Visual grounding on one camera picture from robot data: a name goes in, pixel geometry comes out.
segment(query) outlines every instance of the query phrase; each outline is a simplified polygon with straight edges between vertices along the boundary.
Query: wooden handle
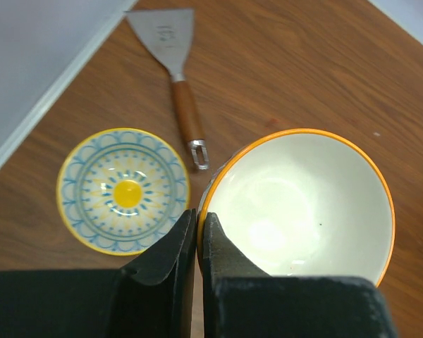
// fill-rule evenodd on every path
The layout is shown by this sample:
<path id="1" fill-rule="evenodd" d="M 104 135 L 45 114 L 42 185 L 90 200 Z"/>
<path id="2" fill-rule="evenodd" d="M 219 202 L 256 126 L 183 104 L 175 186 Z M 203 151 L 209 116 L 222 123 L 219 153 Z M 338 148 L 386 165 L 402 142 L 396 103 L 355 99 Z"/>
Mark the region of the wooden handle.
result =
<path id="1" fill-rule="evenodd" d="M 204 130 L 190 86 L 186 81 L 173 82 L 172 91 L 183 140 L 188 143 L 194 139 L 204 139 Z"/>

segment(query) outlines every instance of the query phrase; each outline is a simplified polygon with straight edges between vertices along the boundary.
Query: bowl rim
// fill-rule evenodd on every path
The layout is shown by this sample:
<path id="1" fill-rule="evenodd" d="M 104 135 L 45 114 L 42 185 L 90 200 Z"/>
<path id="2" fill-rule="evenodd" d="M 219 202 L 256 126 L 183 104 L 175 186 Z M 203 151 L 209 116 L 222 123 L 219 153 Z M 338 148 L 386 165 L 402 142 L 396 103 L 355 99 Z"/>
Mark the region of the bowl rim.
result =
<path id="1" fill-rule="evenodd" d="M 214 192 L 216 191 L 216 188 L 219 186 L 219 184 L 221 183 L 221 181 L 224 178 L 224 176 L 226 175 L 226 173 L 244 155 L 249 153 L 251 150 L 260 146 L 263 143 L 271 141 L 272 139 L 276 139 L 276 138 L 282 137 L 282 136 L 293 135 L 293 134 L 316 134 L 316 135 L 320 135 L 320 136 L 330 137 L 332 139 L 335 139 L 336 141 L 343 143 L 346 146 L 349 146 L 352 150 L 358 152 L 358 154 L 361 155 L 363 157 L 363 159 L 366 160 L 366 162 L 368 162 L 368 164 L 372 167 L 372 169 L 374 170 L 374 172 L 378 176 L 379 180 L 381 181 L 382 186 L 384 187 L 384 190 L 385 190 L 387 198 L 388 198 L 388 203 L 390 205 L 391 219 L 392 219 L 392 225 L 391 225 L 392 233 L 391 233 L 391 244 L 390 244 L 390 249 L 389 249 L 389 252 L 388 252 L 388 258 L 387 258 L 386 263 L 384 265 L 384 269 L 382 270 L 382 273 L 379 276 L 379 279 L 376 283 L 376 287 L 378 287 L 379 284 L 381 284 L 381 281 L 383 280 L 384 275 L 386 274 L 388 265 L 390 264 L 391 256 L 392 256 L 392 253 L 393 253 L 393 245 L 395 244 L 395 233 L 396 233 L 395 209 L 394 209 L 394 206 L 393 206 L 393 200 L 392 200 L 392 196 L 391 196 L 390 190 L 388 188 L 387 182 L 384 179 L 381 171 L 376 166 L 376 164 L 374 164 L 373 160 L 363 150 L 361 150 L 361 148 L 359 148 L 358 146 L 356 146 L 355 144 L 353 144 L 351 141 L 347 140 L 346 138 L 339 136 L 337 134 L 334 134 L 332 132 L 327 132 L 325 130 L 318 130 L 318 129 L 310 129 L 310 128 L 296 128 L 296 129 L 282 130 L 280 132 L 275 132 L 273 134 L 269 134 L 265 137 L 258 139 L 255 142 L 247 145 L 246 147 L 241 149 L 236 155 L 234 155 L 227 163 L 224 164 L 221 171 L 219 171 L 218 175 L 216 176 L 214 181 L 211 183 L 211 186 L 208 189 L 208 191 L 204 192 L 204 193 L 206 193 L 206 197 L 205 197 L 202 209 L 200 210 L 199 218 L 198 218 L 198 221 L 197 221 L 197 259 L 199 261 L 201 273 L 202 273 L 202 255 L 203 255 L 203 243 L 202 243 L 202 241 L 203 241 L 203 236 L 204 236 L 204 222 L 205 222 L 205 218 L 207 216 L 208 207 L 210 205 L 210 202 L 212 201 L 212 198 L 213 198 Z"/>
<path id="2" fill-rule="evenodd" d="M 141 129 L 137 129 L 137 128 L 130 128 L 130 127 L 117 127 L 117 128 L 110 128 L 110 129 L 106 129 L 106 130 L 102 130 L 100 132 L 96 132 L 92 135 L 90 135 L 89 137 L 86 137 L 85 139 L 83 139 L 80 143 L 78 143 L 70 152 L 69 154 L 66 156 L 66 158 L 64 159 L 63 165 L 60 167 L 60 170 L 58 172 L 58 177 L 56 178 L 56 205 L 58 207 L 58 212 L 59 215 L 61 216 L 61 219 L 63 220 L 64 225 L 68 228 L 69 232 L 82 244 L 84 244 L 85 246 L 98 251 L 100 253 L 103 254 L 107 254 L 107 255 L 112 255 L 112 256 L 134 256 L 134 255 L 139 255 L 142 252 L 144 252 L 147 249 L 143 249 L 143 250 L 138 250 L 138 251 L 131 251 L 131 252 L 112 252 L 112 251 L 107 251 L 104 249 L 101 249 L 97 246 L 92 245 L 91 243 L 89 243 L 87 240 L 85 240 L 83 237 L 81 237 L 73 228 L 72 225 L 70 224 L 69 220 L 67 219 L 64 210 L 63 210 L 63 199 L 61 196 L 61 187 L 62 187 L 62 179 L 64 177 L 64 174 L 66 172 L 66 168 L 69 165 L 69 163 L 72 161 L 72 157 L 74 157 L 74 155 L 78 152 L 78 150 L 81 149 L 82 146 L 84 146 L 86 143 L 88 143 L 91 139 L 94 139 L 95 137 L 101 136 L 103 134 L 108 134 L 110 132 L 122 132 L 122 131 L 130 131 L 130 132 L 140 132 L 142 134 L 145 134 L 147 136 L 153 137 L 155 139 L 157 139 L 158 141 L 162 142 L 164 145 L 166 145 L 166 147 L 172 151 L 173 155 L 175 157 L 177 157 L 178 162 L 183 170 L 183 173 L 185 175 L 185 183 L 186 183 L 186 203 L 185 203 L 185 207 L 187 208 L 190 205 L 190 198 L 191 198 L 191 187 L 190 187 L 190 176 L 188 175 L 188 170 L 182 160 L 182 158 L 180 157 L 180 155 L 177 153 L 177 151 L 168 143 L 166 142 L 164 139 L 162 139 L 159 136 L 156 136 L 155 134 L 152 134 L 151 132 L 148 132 L 146 130 L 141 130 Z"/>

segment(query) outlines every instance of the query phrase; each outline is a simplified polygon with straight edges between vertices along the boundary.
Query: yellow center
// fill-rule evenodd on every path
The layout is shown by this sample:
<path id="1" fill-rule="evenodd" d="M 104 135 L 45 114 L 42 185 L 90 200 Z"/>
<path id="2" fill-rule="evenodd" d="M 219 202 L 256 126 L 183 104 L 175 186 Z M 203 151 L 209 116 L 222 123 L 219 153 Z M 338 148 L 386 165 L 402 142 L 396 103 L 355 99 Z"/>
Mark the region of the yellow center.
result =
<path id="1" fill-rule="evenodd" d="M 132 180 L 119 182 L 114 188 L 114 200 L 123 208 L 136 206 L 142 196 L 140 185 Z"/>

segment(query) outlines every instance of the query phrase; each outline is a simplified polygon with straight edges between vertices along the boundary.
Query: spatula blade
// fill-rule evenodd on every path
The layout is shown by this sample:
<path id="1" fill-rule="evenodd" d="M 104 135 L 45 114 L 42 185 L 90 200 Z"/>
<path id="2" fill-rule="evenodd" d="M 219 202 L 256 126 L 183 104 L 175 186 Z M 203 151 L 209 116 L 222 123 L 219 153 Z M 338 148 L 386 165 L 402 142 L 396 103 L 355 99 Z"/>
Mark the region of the spatula blade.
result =
<path id="1" fill-rule="evenodd" d="M 183 72 L 194 29 L 192 8 L 131 11 L 127 19 L 142 44 L 171 76 Z"/>

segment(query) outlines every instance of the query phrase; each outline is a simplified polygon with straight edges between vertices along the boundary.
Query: yellow rim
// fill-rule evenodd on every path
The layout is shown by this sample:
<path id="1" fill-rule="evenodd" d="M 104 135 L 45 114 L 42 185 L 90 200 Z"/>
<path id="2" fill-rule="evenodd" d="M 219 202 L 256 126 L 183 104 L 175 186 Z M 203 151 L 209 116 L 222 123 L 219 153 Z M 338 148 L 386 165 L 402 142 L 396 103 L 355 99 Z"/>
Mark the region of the yellow rim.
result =
<path id="1" fill-rule="evenodd" d="M 396 232 L 395 209 L 393 207 L 393 200 L 392 200 L 390 190 L 388 189 L 387 182 L 384 179 L 383 175 L 381 174 L 381 171 L 374 164 L 373 160 L 370 157 L 368 157 L 368 155 L 363 150 L 361 150 L 361 148 L 359 148 L 358 146 L 353 144 L 351 141 L 348 141 L 344 137 L 338 136 L 338 135 L 333 134 L 331 132 L 325 132 L 323 130 L 316 130 L 316 129 L 283 130 L 281 132 L 276 132 L 274 134 L 270 134 L 270 135 L 267 135 L 265 137 L 262 137 L 261 139 L 258 139 L 257 141 L 251 143 L 250 145 L 246 146 L 243 150 L 238 152 L 224 166 L 224 168 L 221 170 L 221 172 L 219 172 L 218 176 L 213 181 L 209 191 L 207 192 L 207 197 L 205 198 L 204 205 L 202 207 L 202 210 L 200 211 L 200 217 L 199 217 L 198 228 L 197 228 L 197 257 L 199 259 L 199 265 L 201 267 L 201 271 L 202 271 L 202 250 L 203 250 L 202 240 L 203 240 L 203 236 L 204 236 L 204 222 L 205 222 L 205 218 L 207 216 L 207 210 L 209 208 L 210 201 L 213 198 L 213 195 L 214 195 L 214 192 L 216 191 L 216 188 L 219 186 L 222 179 L 224 178 L 226 173 L 233 167 L 233 165 L 235 163 L 237 163 L 248 152 L 250 152 L 254 148 L 258 147 L 260 144 L 263 144 L 267 141 L 270 141 L 270 140 L 275 139 L 277 137 L 282 137 L 282 136 L 292 135 L 292 134 L 317 134 L 317 135 L 321 135 L 321 136 L 327 136 L 327 137 L 330 137 L 330 138 L 335 139 L 337 141 L 340 141 L 341 143 L 349 146 L 350 148 L 352 148 L 353 150 L 358 152 L 358 154 L 360 154 L 368 162 L 368 164 L 370 164 L 370 166 L 373 168 L 374 172 L 377 174 L 378 178 L 381 180 L 381 183 L 382 183 L 382 185 L 383 185 L 383 187 L 386 191 L 386 194 L 387 194 L 387 197 L 388 197 L 388 202 L 390 204 L 390 209 L 391 209 L 391 213 L 392 213 L 392 238 L 391 238 L 390 251 L 388 253 L 388 258 L 387 258 L 386 264 L 385 264 L 384 269 L 382 271 L 381 277 L 379 278 L 379 280 L 376 284 L 376 286 L 378 287 L 379 284 L 381 283 L 381 281 L 383 280 L 384 275 L 386 274 L 386 271 L 387 271 L 388 264 L 390 263 L 390 259 L 391 259 L 392 253 L 393 253 L 393 245 L 395 243 L 395 232 Z"/>
<path id="2" fill-rule="evenodd" d="M 168 144 L 166 141 L 164 141 L 162 138 L 156 136 L 155 134 L 152 134 L 151 132 L 146 132 L 145 130 L 135 129 L 135 128 L 111 128 L 111 129 L 107 129 L 107 130 L 102 130 L 101 132 L 98 132 L 96 134 L 93 134 L 93 135 L 87 137 L 86 139 L 81 141 L 81 143 L 79 143 L 79 144 L 77 144 L 77 146 L 75 146 L 75 148 L 68 154 L 68 156 L 64 160 L 63 165 L 61 166 L 61 169 L 58 173 L 58 178 L 56 179 L 56 205 L 58 206 L 58 212 L 61 216 L 61 219 L 63 220 L 64 225 L 69 229 L 70 233 L 76 239 L 78 239 L 80 242 L 82 242 L 85 246 L 88 246 L 89 248 L 91 248 L 95 251 L 102 252 L 103 254 L 112 255 L 112 256 L 134 256 L 134 255 L 141 254 L 145 250 L 133 251 L 133 252 L 128 252 L 128 253 L 107 251 L 107 250 L 103 250 L 101 248 L 98 248 L 94 245 L 91 245 L 91 243 L 89 243 L 87 240 L 85 240 L 83 237 L 81 237 L 75 231 L 75 229 L 72 228 L 72 225 L 70 224 L 66 215 L 64 214 L 64 210 L 62 208 L 62 197 L 61 197 L 61 180 L 62 180 L 62 177 L 64 176 L 64 173 L 66 171 L 68 164 L 72 160 L 73 155 L 78 151 L 79 148 L 84 146 L 86 143 L 88 143 L 91 139 L 93 139 L 95 137 L 98 137 L 98 136 L 103 135 L 103 134 L 107 134 L 109 132 L 119 132 L 119 131 L 124 131 L 124 130 L 128 130 L 128 131 L 131 131 L 131 132 L 140 132 L 142 134 L 149 135 L 149 136 L 151 136 L 155 139 L 158 139 L 160 142 L 162 142 L 164 145 L 166 145 L 168 147 L 168 149 L 170 149 L 173 152 L 173 154 L 178 158 L 178 161 L 179 161 L 179 163 L 180 163 L 180 165 L 183 169 L 183 173 L 185 174 L 186 189 L 187 189 L 186 207 L 188 207 L 190 205 L 190 178 L 188 177 L 188 171 L 185 167 L 184 162 L 182 161 L 182 158 L 178 155 L 177 151 L 174 150 L 174 148 L 170 144 Z"/>

